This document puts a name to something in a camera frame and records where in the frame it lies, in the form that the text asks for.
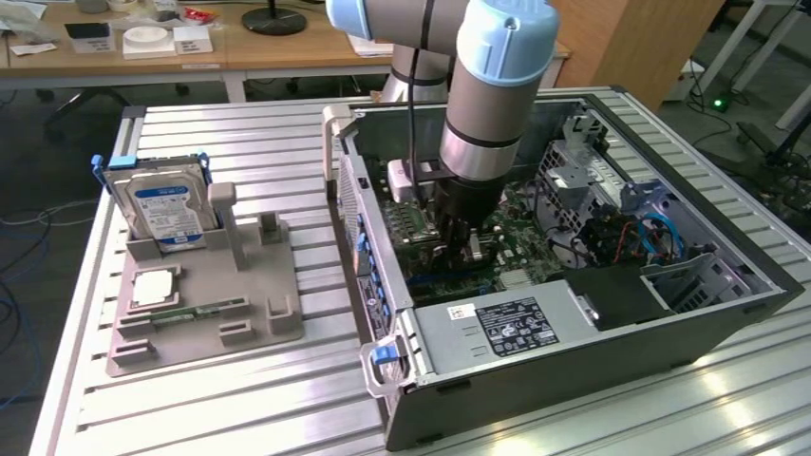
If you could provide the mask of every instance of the black lamp base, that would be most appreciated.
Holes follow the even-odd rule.
[[[262,35],[292,35],[306,28],[306,18],[289,9],[276,9],[276,18],[269,17],[269,8],[253,9],[241,16],[243,27]]]

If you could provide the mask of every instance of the blue hard drive label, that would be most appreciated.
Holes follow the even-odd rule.
[[[142,220],[161,244],[178,245],[202,238],[197,213],[189,208],[190,192],[183,185],[134,192]]]
[[[533,297],[476,309],[476,316],[501,357],[558,342]]]

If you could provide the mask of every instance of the floor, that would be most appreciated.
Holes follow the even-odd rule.
[[[730,28],[725,27],[704,37],[696,50],[697,61],[710,62],[729,31]],[[734,71],[753,47],[756,42],[745,40],[722,69],[721,76],[728,77]],[[773,128],[773,122],[809,81],[811,69],[774,54],[768,61],[768,68],[748,86],[749,105],[734,104],[721,116],[730,123],[756,123],[776,141],[781,140],[784,132]],[[352,95],[345,78],[341,78],[340,83],[334,78],[301,80],[294,95],[286,91],[285,82],[286,80],[280,80],[250,84],[251,100],[318,98],[338,96],[340,93]],[[364,89],[378,89],[381,84],[381,77],[361,78]],[[721,91],[724,86],[725,80],[720,77],[709,87],[706,96]],[[119,92],[134,105],[225,103],[225,92],[219,84],[198,83],[189,85],[189,89],[186,97],[177,96],[173,85],[123,87]],[[93,154],[110,153],[118,107],[107,100],[94,100],[62,121],[62,143],[47,143],[41,136],[41,122],[58,103],[74,93],[74,90],[57,90],[55,101],[41,103],[33,91],[19,91],[11,104],[0,108],[0,216],[22,209],[41,209],[69,201],[97,198],[98,184],[89,174],[89,158]],[[0,93],[0,100],[7,100],[10,95],[7,92]],[[658,115],[688,141],[722,128],[720,122],[696,114],[681,103],[664,104]],[[710,138],[701,142],[701,146],[729,158],[740,156],[742,147],[734,142],[733,133]],[[797,152],[811,152],[811,131],[801,137]],[[54,216],[53,221],[90,217],[91,211],[91,204],[66,209]],[[18,214],[11,219],[29,218],[33,214]],[[37,237],[42,228],[38,224],[25,227],[0,225],[0,268],[30,245],[29,238]],[[0,456],[19,455],[27,451],[87,234],[89,223],[53,227],[47,236],[46,256],[37,252],[18,265],[25,269],[38,262],[38,266],[9,282],[15,300],[31,319],[41,351],[41,377],[21,400],[0,409]],[[11,269],[3,277],[15,271],[19,269]],[[0,344],[5,344],[10,330],[9,323],[0,326]],[[0,355],[0,398],[13,395],[30,378],[34,371],[33,359],[33,349],[21,332],[9,350]]]

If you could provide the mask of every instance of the motherboard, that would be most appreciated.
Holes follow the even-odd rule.
[[[565,266],[549,250],[528,211],[522,185],[508,184],[501,202],[478,233],[489,260],[456,271],[432,266],[442,241],[433,220],[433,202],[394,202],[385,179],[385,163],[368,164],[373,190],[405,283],[417,306],[537,285],[560,278]]]

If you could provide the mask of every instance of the light blue robot arm cap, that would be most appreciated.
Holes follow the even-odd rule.
[[[326,16],[332,27],[370,40],[364,0],[326,0]]]
[[[540,78],[554,56],[560,18],[544,0],[469,0],[458,28],[458,61],[492,86]]]

